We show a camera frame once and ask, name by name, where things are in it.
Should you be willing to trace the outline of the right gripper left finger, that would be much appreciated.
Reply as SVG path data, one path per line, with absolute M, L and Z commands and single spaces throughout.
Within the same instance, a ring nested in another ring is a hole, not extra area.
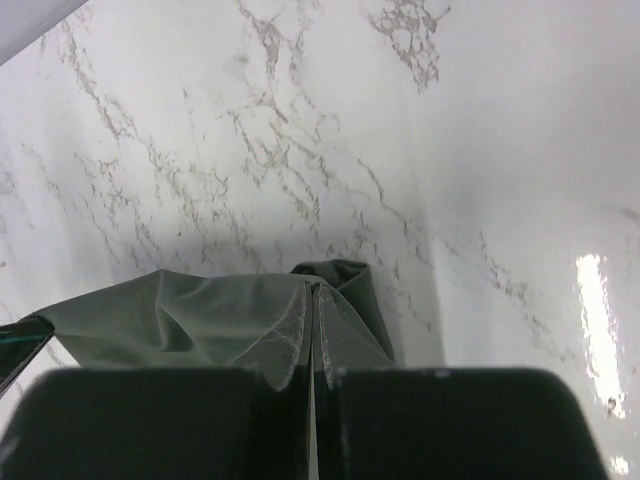
M 305 479 L 311 290 L 219 368 L 57 369 L 18 404 L 5 479 Z

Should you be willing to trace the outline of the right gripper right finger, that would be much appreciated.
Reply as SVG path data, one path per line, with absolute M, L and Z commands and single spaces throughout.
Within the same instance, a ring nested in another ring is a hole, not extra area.
M 395 366 L 325 286 L 313 293 L 322 479 L 603 479 L 572 390 L 535 368 Z

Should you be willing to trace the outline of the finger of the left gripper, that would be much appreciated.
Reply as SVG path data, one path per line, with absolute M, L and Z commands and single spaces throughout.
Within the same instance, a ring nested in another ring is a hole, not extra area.
M 53 338 L 54 326 L 42 317 L 28 317 L 1 326 L 1 389 L 7 390 Z

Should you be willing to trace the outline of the dark grey t shirt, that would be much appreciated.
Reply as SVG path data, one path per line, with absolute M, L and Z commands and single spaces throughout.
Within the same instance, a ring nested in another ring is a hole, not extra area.
M 350 260 L 215 278 L 158 270 L 38 314 L 86 368 L 256 365 L 282 378 L 314 320 L 340 364 L 394 362 L 371 268 Z

